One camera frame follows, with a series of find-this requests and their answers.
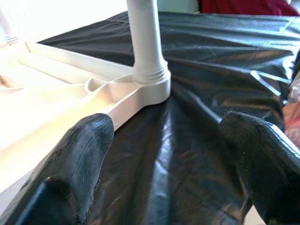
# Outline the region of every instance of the white plastic stand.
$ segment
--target white plastic stand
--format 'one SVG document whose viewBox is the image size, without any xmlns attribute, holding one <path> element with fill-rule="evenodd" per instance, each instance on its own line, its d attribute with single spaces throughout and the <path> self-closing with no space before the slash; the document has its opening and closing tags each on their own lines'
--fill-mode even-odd
<svg viewBox="0 0 300 225">
<path fill-rule="evenodd" d="M 33 169 L 81 118 L 106 113 L 116 130 L 141 108 L 170 96 L 157 2 L 127 4 L 133 68 L 35 43 L 0 49 L 6 81 L 0 87 L 0 192 Z"/>
</svg>

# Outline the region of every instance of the white pole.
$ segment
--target white pole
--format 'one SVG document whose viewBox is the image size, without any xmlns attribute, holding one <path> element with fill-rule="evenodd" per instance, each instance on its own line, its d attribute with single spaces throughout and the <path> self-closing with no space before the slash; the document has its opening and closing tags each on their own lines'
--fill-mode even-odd
<svg viewBox="0 0 300 225">
<path fill-rule="evenodd" d="M 127 8 L 135 54 L 134 80 L 156 84 L 168 79 L 170 72 L 161 50 L 157 0 L 127 0 Z"/>
</svg>

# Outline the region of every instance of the shiny black fabric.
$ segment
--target shiny black fabric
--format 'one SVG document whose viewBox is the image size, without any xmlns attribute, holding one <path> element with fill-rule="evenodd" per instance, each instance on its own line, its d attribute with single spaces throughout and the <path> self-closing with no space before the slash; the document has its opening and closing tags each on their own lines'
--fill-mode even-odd
<svg viewBox="0 0 300 225">
<path fill-rule="evenodd" d="M 159 19 L 171 97 L 115 133 L 85 223 L 239 224 L 252 204 L 249 193 L 260 190 L 242 186 L 218 124 L 238 111 L 284 128 L 300 19 L 173 13 Z M 134 63 L 127 13 L 41 43 Z"/>
</svg>

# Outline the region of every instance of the red fabric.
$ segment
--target red fabric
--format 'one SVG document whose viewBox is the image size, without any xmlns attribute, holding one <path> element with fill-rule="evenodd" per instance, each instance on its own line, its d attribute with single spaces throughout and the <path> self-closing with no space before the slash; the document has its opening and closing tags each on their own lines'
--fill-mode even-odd
<svg viewBox="0 0 300 225">
<path fill-rule="evenodd" d="M 203 13 L 300 16 L 285 0 L 202 0 Z"/>
</svg>

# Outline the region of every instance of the white wall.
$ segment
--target white wall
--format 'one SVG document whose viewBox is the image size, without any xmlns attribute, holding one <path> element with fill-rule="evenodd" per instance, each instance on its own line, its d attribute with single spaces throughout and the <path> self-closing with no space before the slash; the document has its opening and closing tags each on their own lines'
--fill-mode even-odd
<svg viewBox="0 0 300 225">
<path fill-rule="evenodd" d="M 40 41 L 126 11 L 126 0 L 0 0 L 18 36 Z"/>
</svg>

